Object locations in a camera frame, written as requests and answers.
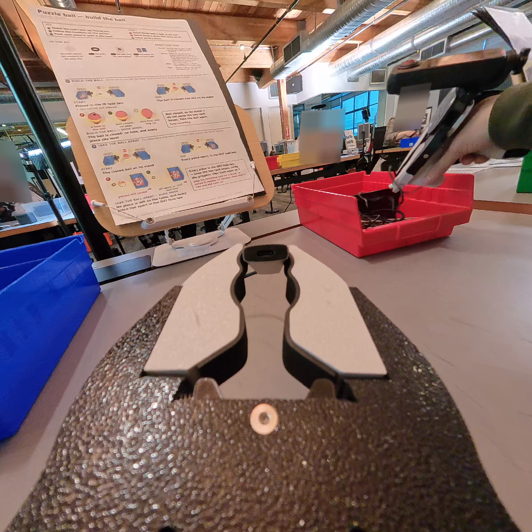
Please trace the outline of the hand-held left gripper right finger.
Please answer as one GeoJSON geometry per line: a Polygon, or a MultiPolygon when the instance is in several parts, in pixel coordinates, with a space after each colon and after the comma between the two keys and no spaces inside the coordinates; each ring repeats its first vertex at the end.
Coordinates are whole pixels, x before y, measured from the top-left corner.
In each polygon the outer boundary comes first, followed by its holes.
{"type": "Polygon", "coordinates": [[[287,250],[283,364],[288,373],[308,389],[319,379],[339,388],[350,379],[387,377],[347,283],[297,246],[287,250]]]}

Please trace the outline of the black backing board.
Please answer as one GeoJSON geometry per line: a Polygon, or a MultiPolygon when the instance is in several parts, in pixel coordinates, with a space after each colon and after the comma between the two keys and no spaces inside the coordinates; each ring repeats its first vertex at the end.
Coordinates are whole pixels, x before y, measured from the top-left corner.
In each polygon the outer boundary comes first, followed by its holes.
{"type": "Polygon", "coordinates": [[[263,155],[263,151],[261,150],[260,141],[258,139],[254,123],[252,122],[248,113],[234,103],[232,96],[227,88],[227,84],[222,76],[220,67],[209,46],[207,39],[203,34],[199,23],[195,21],[188,21],[188,24],[190,26],[192,34],[194,35],[196,41],[199,44],[200,49],[202,50],[204,57],[209,63],[210,69],[213,71],[213,74],[216,78],[216,83],[221,89],[226,103],[229,106],[229,110],[235,120],[240,138],[242,140],[243,145],[245,146],[245,149],[247,150],[249,159],[255,165],[254,195],[258,197],[266,197],[268,192],[267,185],[263,183],[263,178],[260,174],[260,169],[266,164],[266,161],[265,156],[263,155]]]}

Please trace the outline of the printed instruction sheet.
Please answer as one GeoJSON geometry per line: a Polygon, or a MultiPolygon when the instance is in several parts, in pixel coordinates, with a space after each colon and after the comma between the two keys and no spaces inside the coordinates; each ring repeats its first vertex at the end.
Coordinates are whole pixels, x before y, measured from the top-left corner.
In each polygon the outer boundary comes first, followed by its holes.
{"type": "Polygon", "coordinates": [[[265,193],[196,24],[28,9],[113,222],[248,209],[265,193]]]}

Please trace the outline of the wooden document stand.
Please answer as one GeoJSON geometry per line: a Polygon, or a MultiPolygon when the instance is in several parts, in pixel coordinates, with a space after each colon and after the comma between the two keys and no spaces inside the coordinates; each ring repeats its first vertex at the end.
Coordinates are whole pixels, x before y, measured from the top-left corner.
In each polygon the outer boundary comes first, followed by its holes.
{"type": "MultiPolygon", "coordinates": [[[[239,117],[245,139],[249,146],[252,158],[256,164],[256,171],[261,178],[266,195],[258,198],[258,205],[262,206],[270,202],[273,196],[275,186],[270,174],[270,169],[265,160],[263,150],[255,130],[255,126],[246,110],[243,110],[238,105],[235,106],[237,115],[239,117]]],[[[101,186],[95,176],[95,172],[88,159],[87,152],[81,141],[81,137],[76,129],[76,126],[70,117],[66,122],[66,131],[69,135],[73,155],[79,167],[79,172],[83,177],[83,182],[88,194],[88,203],[90,209],[93,211],[99,224],[103,227],[105,232],[109,232],[119,236],[136,237],[147,234],[147,230],[143,230],[140,221],[123,224],[117,226],[111,215],[111,211],[105,205],[93,205],[93,201],[105,203],[105,197],[101,186]]],[[[224,235],[221,236],[214,244],[209,246],[192,247],[191,251],[186,252],[183,256],[179,255],[181,250],[170,249],[167,244],[161,244],[153,248],[143,249],[138,253],[121,255],[114,259],[106,259],[98,261],[94,269],[107,267],[108,264],[119,263],[123,261],[132,260],[136,256],[150,256],[150,263],[152,268],[164,267],[166,265],[184,262],[187,260],[199,258],[210,255],[219,251],[223,251],[231,247],[235,243],[248,244],[252,240],[251,230],[254,228],[254,223],[246,222],[237,226],[229,227],[225,230],[224,235]]]]}

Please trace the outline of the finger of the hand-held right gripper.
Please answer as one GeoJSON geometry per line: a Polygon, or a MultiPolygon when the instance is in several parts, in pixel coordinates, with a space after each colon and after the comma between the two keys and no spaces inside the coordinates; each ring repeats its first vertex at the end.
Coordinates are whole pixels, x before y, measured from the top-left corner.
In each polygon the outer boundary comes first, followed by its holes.
{"type": "Polygon", "coordinates": [[[429,174],[434,166],[449,148],[450,139],[435,143],[435,138],[424,139],[423,143],[418,142],[401,164],[388,190],[398,194],[408,185],[435,188],[442,185],[445,180],[444,175],[431,178],[429,174]]]}

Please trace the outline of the green box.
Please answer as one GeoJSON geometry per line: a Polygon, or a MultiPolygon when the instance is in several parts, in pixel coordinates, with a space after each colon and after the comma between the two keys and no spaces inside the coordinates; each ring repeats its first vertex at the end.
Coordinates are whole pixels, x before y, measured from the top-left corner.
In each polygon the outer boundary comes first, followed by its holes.
{"type": "Polygon", "coordinates": [[[532,153],[531,150],[522,158],[520,174],[516,186],[517,194],[531,194],[532,192],[532,153]]]}

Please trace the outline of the person's right forearm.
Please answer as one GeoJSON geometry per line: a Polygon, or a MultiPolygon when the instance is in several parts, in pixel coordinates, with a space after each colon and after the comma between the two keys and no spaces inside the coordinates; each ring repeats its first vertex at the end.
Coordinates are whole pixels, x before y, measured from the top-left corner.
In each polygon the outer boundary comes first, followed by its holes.
{"type": "Polygon", "coordinates": [[[531,150],[531,82],[507,88],[496,97],[488,134],[510,157],[525,156],[531,150]]]}

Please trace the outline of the silver ventilation duct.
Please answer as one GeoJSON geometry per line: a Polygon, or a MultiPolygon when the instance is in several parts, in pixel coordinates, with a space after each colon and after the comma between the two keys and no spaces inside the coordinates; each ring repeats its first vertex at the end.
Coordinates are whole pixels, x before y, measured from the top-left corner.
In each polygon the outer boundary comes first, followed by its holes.
{"type": "Polygon", "coordinates": [[[380,67],[389,50],[414,44],[414,50],[430,44],[475,22],[473,12],[483,6],[514,7],[527,1],[404,1],[416,10],[398,17],[399,1],[346,1],[312,32],[301,31],[287,43],[270,67],[271,78],[287,78],[302,72],[324,55],[343,45],[354,49],[331,60],[333,76],[349,72],[354,76],[380,67]]]}

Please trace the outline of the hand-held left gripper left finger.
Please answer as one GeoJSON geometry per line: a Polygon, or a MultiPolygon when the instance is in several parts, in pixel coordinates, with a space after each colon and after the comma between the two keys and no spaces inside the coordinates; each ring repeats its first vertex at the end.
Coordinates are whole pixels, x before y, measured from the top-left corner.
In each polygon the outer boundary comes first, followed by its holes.
{"type": "Polygon", "coordinates": [[[243,244],[235,244],[196,270],[180,287],[144,368],[144,376],[201,378],[218,385],[247,361],[243,244]]]}

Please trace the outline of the black tripod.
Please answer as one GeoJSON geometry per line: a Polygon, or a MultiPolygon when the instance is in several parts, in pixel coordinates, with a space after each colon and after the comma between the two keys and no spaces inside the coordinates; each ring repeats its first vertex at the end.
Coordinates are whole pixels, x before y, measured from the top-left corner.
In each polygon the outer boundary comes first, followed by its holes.
{"type": "Polygon", "coordinates": [[[71,236],[72,232],[68,228],[67,224],[65,223],[65,221],[64,221],[64,219],[63,219],[63,217],[62,217],[62,215],[61,215],[61,213],[59,211],[59,209],[57,208],[57,205],[55,203],[55,200],[54,200],[52,194],[49,192],[49,190],[46,188],[46,186],[44,184],[43,178],[46,178],[46,179],[48,178],[48,174],[46,173],[46,171],[37,169],[35,167],[35,165],[31,164],[31,163],[24,164],[24,168],[25,168],[25,170],[27,172],[33,174],[33,176],[35,177],[36,183],[39,186],[39,188],[41,189],[45,201],[50,206],[50,209],[52,210],[53,215],[55,216],[59,227],[63,231],[64,236],[65,237],[71,236]]]}

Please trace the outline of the black metal pole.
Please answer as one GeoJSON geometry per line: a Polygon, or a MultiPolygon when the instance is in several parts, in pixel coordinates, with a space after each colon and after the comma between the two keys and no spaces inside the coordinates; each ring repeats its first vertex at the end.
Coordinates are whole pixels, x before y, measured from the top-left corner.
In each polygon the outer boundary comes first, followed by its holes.
{"type": "Polygon", "coordinates": [[[95,259],[101,261],[113,258],[114,255],[105,239],[103,228],[97,222],[75,173],[63,153],[56,128],[38,97],[3,18],[1,18],[1,70],[95,259]]]}

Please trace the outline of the person's right hand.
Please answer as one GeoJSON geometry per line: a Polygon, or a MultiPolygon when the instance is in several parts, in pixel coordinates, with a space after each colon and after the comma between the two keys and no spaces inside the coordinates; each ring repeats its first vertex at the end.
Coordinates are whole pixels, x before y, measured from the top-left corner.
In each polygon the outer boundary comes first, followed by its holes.
{"type": "Polygon", "coordinates": [[[497,100],[498,95],[495,95],[476,104],[452,138],[429,158],[410,184],[437,187],[442,184],[444,174],[456,161],[468,165],[484,163],[490,158],[502,158],[507,149],[493,142],[488,127],[491,111],[497,100]]]}

